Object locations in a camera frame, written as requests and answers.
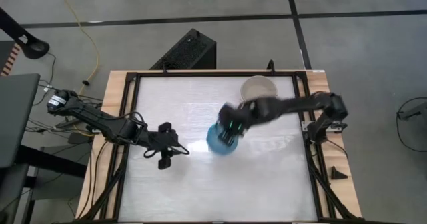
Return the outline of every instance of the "black cable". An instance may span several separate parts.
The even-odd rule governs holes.
[[[154,138],[154,137],[152,137],[152,136],[149,136],[152,140],[154,140],[156,143],[158,143],[159,145],[163,145],[161,142],[159,142],[156,138]],[[182,148],[184,151],[181,151],[181,150],[178,150],[178,149],[176,149],[175,147],[173,147],[173,146],[168,146],[167,148],[170,148],[170,149],[172,149],[172,151],[175,151],[176,153],[179,153],[179,154],[182,154],[182,155],[189,155],[189,151],[188,151],[188,149],[186,149],[181,143],[179,143],[177,140],[175,140],[173,137],[171,137],[172,139],[173,139],[173,141],[175,141],[178,145],[179,145],[179,148]],[[155,154],[157,154],[158,153],[158,151],[155,151],[155,150],[153,150],[153,149],[148,149],[147,151],[145,151],[145,153],[144,153],[144,157],[145,158],[151,158],[151,157],[153,157]]]
[[[60,91],[58,88],[54,88],[54,87],[48,87],[48,86],[40,85],[40,84],[38,84],[38,86],[40,86],[40,87],[47,87],[47,88],[53,89],[53,90],[55,90],[55,91]],[[86,98],[93,99],[93,100],[97,100],[97,101],[103,101],[102,99],[99,99],[99,98],[88,97],[88,96],[85,96],[85,95],[79,95],[79,94],[77,94],[77,95],[78,95],[79,97],[86,97]]]
[[[92,202],[91,202],[91,206],[93,206],[93,201],[95,199],[95,187],[96,187],[96,177],[97,177],[97,172],[98,172],[98,164],[99,164],[99,157],[102,154],[102,150],[104,149],[104,147],[107,145],[107,141],[105,141],[105,143],[102,145],[101,149],[99,150],[98,156],[96,157],[96,161],[95,161],[95,180],[93,180],[93,191],[92,191]]]
[[[66,148],[64,148],[64,149],[62,149],[62,150],[59,150],[59,151],[56,151],[56,152],[52,153],[51,155],[58,154],[58,153],[60,153],[60,152],[63,152],[63,151],[65,151],[65,150],[68,150],[68,149],[71,149],[71,148],[74,148],[74,147],[76,147],[76,146],[78,146],[78,145],[72,145],[72,146],[70,146],[70,147],[66,147]]]
[[[61,130],[58,130],[55,127],[49,126],[48,124],[44,124],[41,121],[32,120],[31,118],[28,118],[28,121],[31,122],[32,124],[36,125],[36,126],[41,127],[42,129],[44,129],[45,131],[48,131],[48,132],[75,133],[73,131],[82,131],[82,132],[86,132],[86,134],[93,134],[93,133],[91,133],[89,131],[82,130],[82,129],[77,129],[77,128],[76,129],[61,129]]]
[[[81,210],[81,213],[78,218],[80,218],[83,215],[83,212],[85,211],[87,204],[89,203],[89,197],[91,195],[91,187],[92,187],[92,154],[89,156],[89,191],[87,192],[87,199],[86,199],[85,205],[83,206],[83,209]]]
[[[73,207],[71,206],[71,201],[72,201],[75,197],[76,197],[76,196],[74,196],[74,197],[72,197],[72,198],[68,199],[68,201],[67,201],[68,208],[69,208],[69,210],[71,211],[71,213],[73,214],[73,217],[74,217],[74,218],[75,218],[75,213],[74,213]]]
[[[334,145],[335,145],[336,147],[338,147],[339,149],[341,149],[341,150],[344,152],[344,154],[346,154],[346,157],[347,157],[347,159],[348,159],[347,151],[346,151],[346,150],[344,150],[344,148],[340,147],[337,143],[335,143],[335,142],[333,142],[333,141],[331,141],[331,140],[329,140],[329,139],[327,139],[327,141],[328,141],[328,142],[330,142],[330,143],[332,143],[332,144],[334,144]]]
[[[69,137],[66,137],[66,136],[62,136],[62,135],[60,135],[60,134],[58,134],[58,133],[54,133],[54,132],[52,132],[52,131],[48,131],[48,133],[53,134],[53,135],[57,135],[57,136],[59,136],[59,137],[62,137],[62,138],[64,138],[64,139],[67,139],[67,140],[68,140],[68,138],[69,138]]]
[[[127,163],[127,155],[123,155],[123,158],[120,161],[119,167],[115,171],[110,182],[105,186],[105,189],[103,190],[101,195],[98,197],[98,200],[95,202],[93,207],[82,218],[80,218],[81,220],[92,220],[97,215],[101,206],[107,201],[109,194],[111,193],[111,190],[115,187],[115,184],[119,181],[119,179],[123,175],[125,175],[126,163]]]
[[[40,81],[44,81],[47,83],[48,86],[52,85],[52,80],[53,80],[53,71],[55,70],[55,62],[56,62],[56,56],[54,56],[53,54],[50,53],[46,53],[48,55],[51,55],[53,57],[53,62],[52,62],[52,68],[51,68],[51,77],[49,79],[49,82],[47,82],[46,80],[40,80]],[[41,97],[40,101],[38,101],[37,103],[33,104],[33,107],[40,104],[46,97],[47,93],[49,92],[50,88],[47,87],[48,90],[46,92],[44,92],[43,96]]]
[[[78,161],[80,161],[80,160],[82,160],[87,154],[88,154],[89,152],[86,152],[85,154],[83,154],[78,160],[76,160],[75,162],[78,162]],[[48,183],[51,183],[52,181],[55,181],[55,180],[57,180],[58,178],[60,178],[61,176],[63,175],[63,173],[61,173],[61,174],[59,174],[58,176],[56,176],[56,177],[54,177],[54,178],[52,178],[52,179],[50,179],[50,180],[48,180],[48,181],[46,181],[46,182],[44,182],[44,183],[42,183],[42,184],[40,184],[40,185],[46,185],[46,184],[48,184]],[[14,200],[12,200],[11,202],[9,202],[1,211],[0,211],[0,213],[2,213],[4,210],[6,210],[6,208],[8,208],[12,203],[14,203],[16,200],[18,200],[18,199],[20,199],[23,195],[25,195],[25,194],[27,194],[28,192],[30,192],[31,190],[33,190],[33,189],[30,189],[30,190],[27,190],[27,191],[24,191],[22,194],[20,194],[18,197],[16,197],[16,198],[14,198]]]
[[[92,141],[92,139],[88,139],[88,140],[82,141],[80,143],[70,143],[70,142],[68,142],[68,144],[71,144],[71,145],[80,145],[80,144],[84,144],[84,143],[91,143],[91,141]]]
[[[411,99],[409,99],[409,100],[405,101],[405,102],[404,102],[404,103],[399,107],[398,112],[396,112],[396,132],[398,133],[399,140],[400,140],[400,142],[403,144],[403,146],[405,146],[405,147],[406,147],[406,148],[408,148],[409,150],[424,153],[424,152],[427,152],[427,150],[417,150],[417,149],[414,149],[414,148],[412,148],[412,147],[408,146],[407,144],[405,144],[405,142],[402,140],[402,137],[400,136],[400,131],[399,131],[399,121],[398,121],[398,120],[399,120],[399,113],[401,113],[401,112],[402,112],[402,108],[403,108],[406,104],[408,104],[409,102],[411,102],[411,101],[415,101],[415,100],[419,100],[419,99],[427,99],[427,97],[415,97],[415,98],[411,98]]]

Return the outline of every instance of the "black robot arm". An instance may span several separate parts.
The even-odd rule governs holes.
[[[224,132],[220,138],[225,143],[242,136],[251,126],[269,123],[287,113],[323,110],[317,121],[307,126],[308,137],[313,141],[326,138],[326,129],[334,121],[342,121],[347,116],[346,107],[339,95],[317,92],[309,97],[278,99],[260,97],[240,103],[237,108],[225,104],[218,122]]]
[[[144,153],[146,158],[160,152],[159,169],[170,167],[172,156],[189,154],[189,151],[179,144],[178,135],[172,129],[171,123],[160,125],[158,131],[148,131],[147,123],[139,113],[134,112],[128,115],[139,115],[140,120],[134,117],[114,117],[84,103],[74,91],[56,91],[47,103],[47,112],[52,115],[75,117],[90,127],[100,130],[105,139],[115,145],[133,144],[145,147],[147,148]]]

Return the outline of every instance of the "concrete floor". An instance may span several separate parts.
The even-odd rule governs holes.
[[[82,21],[290,14],[288,0],[69,0]],[[299,13],[405,11],[427,9],[427,0],[295,0]],[[0,0],[18,22],[74,22],[62,0]],[[344,97],[350,115],[344,143],[365,218],[425,223],[427,158],[404,148],[397,137],[395,112],[412,97],[427,96],[427,16],[301,19],[313,69],[325,69],[332,91]],[[89,27],[101,52],[101,67],[86,94],[102,98],[109,72],[149,69],[191,28],[218,42],[218,69],[264,69],[273,59],[280,69],[303,69],[291,19],[218,21]],[[57,56],[53,85],[80,88],[95,66],[91,43],[75,27],[29,29],[49,42]],[[10,40],[0,33],[0,40]],[[20,55],[12,74],[40,73],[49,78],[51,57]],[[33,108],[31,117],[54,124],[60,118]],[[427,149],[418,119],[402,124],[406,142]],[[64,145],[54,135],[26,134],[32,147]],[[67,200],[38,202],[32,223],[72,219]]]

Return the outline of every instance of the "cable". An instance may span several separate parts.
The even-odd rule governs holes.
[[[149,136],[149,137],[151,137],[151,139],[153,139],[156,143],[158,143],[159,145],[162,145],[161,144],[161,142],[159,142],[156,138],[154,138],[153,136]],[[177,143],[178,145],[179,145],[179,147],[180,148],[182,148],[184,151],[180,151],[180,150],[178,150],[178,149],[176,149],[175,147],[172,147],[172,146],[168,146],[167,148],[170,148],[170,149],[172,149],[172,151],[175,151],[176,153],[178,153],[178,154],[182,154],[182,155],[189,155],[189,151],[181,144],[181,143],[179,143],[177,140],[175,140],[174,138],[172,138],[172,140],[173,141],[175,141],[175,143]],[[152,154],[150,154],[150,155],[148,155],[147,153],[148,152],[150,152],[150,151],[154,151]],[[158,153],[158,151],[155,151],[155,150],[153,150],[153,149],[148,149],[147,151],[145,151],[145,153],[144,153],[144,157],[145,158],[151,158],[151,157],[153,157],[155,154],[157,154]]]
[[[72,198],[70,198],[70,199],[68,199],[68,201],[67,201],[67,205],[68,205],[68,208],[69,208],[69,210],[71,211],[71,213],[73,214],[73,217],[75,218],[75,212],[74,212],[74,210],[73,210],[73,207],[71,206],[73,203],[71,202],[74,198],[76,198],[78,195],[76,195],[76,196],[74,196],[74,197],[72,197]]]
[[[77,24],[79,25],[79,28],[80,28],[80,31],[82,32],[82,33],[84,33],[86,36],[87,36],[87,38],[89,38],[89,40],[92,42],[92,45],[93,45],[93,48],[95,48],[95,52],[96,52],[96,66],[95,66],[95,69],[92,71],[92,73],[91,73],[91,75],[85,80],[85,81],[87,81],[87,82],[89,82],[90,81],[90,79],[93,77],[93,75],[96,73],[96,71],[98,70],[98,67],[99,67],[99,60],[101,59],[101,55],[99,54],[99,50],[98,50],[98,47],[96,46],[96,44],[95,44],[95,41],[92,39],[92,37],[89,35],[89,34],[87,34],[87,32],[85,31],[85,29],[81,26],[81,23],[80,23],[80,20],[79,20],[79,17],[77,16],[77,14],[75,13],[75,11],[74,11],[74,9],[73,9],[73,7],[69,4],[69,2],[68,2],[68,0],[64,0],[64,3],[68,6],[68,9],[73,13],[73,15],[74,15],[74,18],[75,18],[75,20],[77,21]],[[81,86],[81,89],[80,89],[80,91],[79,91],[79,95],[80,94],[82,94],[83,93],[83,89],[85,88],[85,84],[83,84],[82,86]]]
[[[87,154],[88,154],[89,152],[86,152],[85,154],[83,154],[78,160],[76,160],[75,162],[78,162],[78,161],[80,161],[80,160],[82,160]],[[44,182],[44,183],[42,183],[42,184],[40,184],[40,185],[46,185],[46,184],[48,184],[48,183],[51,183],[52,181],[54,181],[54,180],[56,180],[56,179],[58,179],[58,178],[60,178],[61,176],[63,175],[63,173],[61,173],[61,174],[59,174],[58,176],[56,176],[56,177],[54,177],[54,178],[52,178],[52,179],[50,179],[50,180],[48,180],[48,181],[46,181],[46,182]],[[23,195],[25,195],[25,194],[27,194],[28,192],[30,192],[31,190],[33,190],[33,189],[30,189],[30,190],[27,190],[27,191],[24,191],[23,193],[21,193],[18,197],[16,197],[16,198],[14,198],[14,200],[12,200],[11,202],[9,202],[1,211],[0,211],[0,213],[2,213],[4,210],[6,210],[6,208],[8,208],[12,203],[14,203],[16,200],[18,200],[18,199],[20,199]]]
[[[53,70],[55,69],[56,56],[54,56],[53,54],[50,54],[50,53],[46,53],[46,54],[51,55],[53,57],[52,68],[51,68],[51,78],[49,79],[49,82],[47,82],[46,80],[40,80],[40,81],[46,82],[47,85],[49,86],[49,85],[52,85]],[[50,88],[48,88],[48,90],[43,94],[43,96],[41,97],[39,102],[33,104],[33,107],[40,104],[45,99],[45,97],[49,91],[50,91]]]
[[[348,159],[347,151],[346,151],[346,150],[344,150],[344,148],[340,147],[337,143],[335,143],[335,142],[333,142],[333,141],[331,141],[331,140],[329,140],[329,139],[327,139],[327,141],[328,141],[329,143],[334,144],[334,145],[335,145],[336,147],[338,147],[339,149],[341,149],[341,150],[344,152],[344,154],[346,154],[346,157],[347,157],[347,159]]]
[[[89,156],[89,191],[87,192],[87,199],[86,199],[85,205],[83,206],[83,209],[81,210],[81,213],[78,219],[83,215],[83,212],[86,209],[87,203],[89,202],[91,187],[92,187],[92,154]]]
[[[53,90],[55,90],[55,91],[60,91],[60,90],[59,90],[59,89],[57,89],[57,88],[54,88],[54,87],[48,87],[48,86],[41,85],[41,84],[38,84],[38,86],[40,86],[40,87],[46,87],[46,88],[50,88],[50,89],[53,89]],[[85,95],[80,95],[80,94],[78,94],[78,96],[79,96],[79,97],[86,97],[86,98],[93,99],[93,100],[97,100],[97,101],[103,101],[102,99],[94,98],[94,97],[88,97],[88,96],[85,96]]]
[[[63,111],[68,111],[68,110],[73,110],[73,109],[81,109],[81,108],[80,107],[70,107],[70,108],[64,109]],[[100,119],[104,119],[104,120],[120,120],[120,119],[123,119],[124,117],[127,117],[128,115],[136,114],[136,115],[138,115],[139,118],[141,118],[142,122],[145,122],[144,118],[141,115],[141,113],[139,113],[137,111],[131,111],[129,113],[126,113],[126,114],[118,116],[118,117],[103,117],[101,115],[97,115],[97,114],[94,114],[94,113],[89,113],[89,114],[94,115],[94,116],[96,116],[96,117],[98,117]]]
[[[105,143],[102,145],[101,149],[99,150],[98,156],[96,157],[96,161],[95,161],[95,180],[93,180],[93,191],[92,191],[92,202],[91,202],[91,206],[93,206],[93,201],[95,200],[95,187],[96,187],[96,179],[97,179],[97,172],[98,172],[98,163],[99,163],[99,157],[102,154],[102,151],[104,149],[104,147],[107,145],[107,141],[105,141]]]
[[[62,136],[60,134],[57,134],[57,133],[54,133],[52,131],[49,131],[49,130],[46,130],[46,129],[43,129],[43,128],[39,128],[39,127],[25,127],[25,131],[26,132],[32,132],[32,133],[39,133],[41,135],[43,135],[43,132],[47,131],[50,134],[60,136],[60,137],[62,137],[64,139],[68,139],[68,137],[66,137],[66,136]]]
[[[59,151],[56,151],[56,152],[52,153],[51,155],[58,154],[58,153],[60,153],[60,152],[63,152],[63,151],[65,151],[65,150],[68,150],[68,149],[71,149],[71,148],[74,148],[74,147],[76,147],[76,146],[78,146],[78,145],[72,145],[72,146],[70,146],[70,147],[66,147],[66,148],[64,148],[64,149],[62,149],[62,150],[59,150]]]
[[[77,129],[77,132],[78,132],[80,135],[83,135],[83,136],[85,136],[85,137],[94,137],[94,136],[95,136],[95,134],[86,134],[86,133],[81,132],[81,131],[80,131],[80,130],[78,130],[78,129]]]
[[[56,133],[75,133],[73,131],[85,131],[85,130],[81,130],[81,129],[77,129],[77,128],[76,129],[61,129],[59,131],[56,127],[49,126],[47,124],[42,123],[41,121],[33,120],[31,118],[28,118],[28,121],[31,122],[32,124],[38,126],[38,127],[41,127],[41,129],[38,129],[38,130],[32,130],[32,132],[42,133],[44,131],[48,131],[50,133],[53,133],[53,132],[56,132]]]
[[[403,146],[405,146],[406,148],[408,148],[409,150],[412,150],[412,151],[415,151],[415,152],[421,152],[421,153],[425,153],[425,152],[427,152],[427,150],[417,150],[417,149],[414,149],[414,148],[412,148],[412,147],[410,147],[410,146],[408,146],[407,144],[405,144],[405,142],[402,140],[402,137],[400,136],[400,131],[399,131],[399,113],[401,113],[402,112],[402,108],[406,105],[406,104],[408,104],[409,102],[411,102],[411,101],[415,101],[415,100],[419,100],[419,99],[427,99],[427,97],[415,97],[415,98],[411,98],[411,99],[409,99],[409,100],[407,100],[407,101],[405,101],[400,107],[399,107],[399,110],[398,110],[398,112],[396,113],[396,132],[398,133],[398,137],[399,137],[399,140],[400,140],[400,142],[403,144]]]

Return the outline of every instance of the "metal bracket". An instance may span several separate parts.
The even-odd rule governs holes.
[[[308,131],[308,129],[307,129],[307,126],[310,124],[310,123],[313,123],[314,121],[302,121],[301,122],[301,129],[302,129],[302,131]],[[328,127],[327,129],[326,129],[326,132],[327,133],[341,133],[342,132],[342,130],[343,130],[343,128],[341,128],[341,127],[339,127],[339,126],[342,126],[342,125],[345,125],[346,126],[346,124],[343,124],[342,122],[340,122],[340,121],[334,121],[334,122],[332,122],[332,124],[331,124],[331,126],[330,127]]]

